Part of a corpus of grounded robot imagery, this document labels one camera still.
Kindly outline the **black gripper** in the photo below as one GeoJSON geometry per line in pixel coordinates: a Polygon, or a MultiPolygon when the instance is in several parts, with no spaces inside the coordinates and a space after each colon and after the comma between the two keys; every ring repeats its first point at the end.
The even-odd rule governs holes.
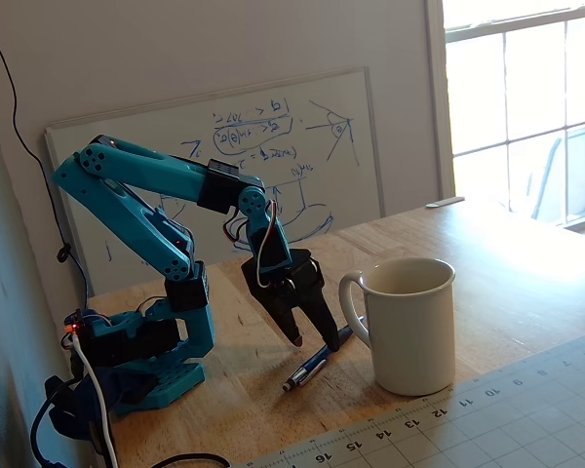
{"type": "Polygon", "coordinates": [[[322,289],[313,287],[322,282],[319,264],[309,250],[291,249],[290,254],[290,264],[268,272],[258,271],[255,258],[245,261],[241,270],[250,293],[254,298],[260,298],[260,303],[287,340],[293,346],[300,347],[303,340],[292,312],[295,294],[297,306],[313,324],[328,349],[337,352],[340,347],[337,325],[322,289]]]}

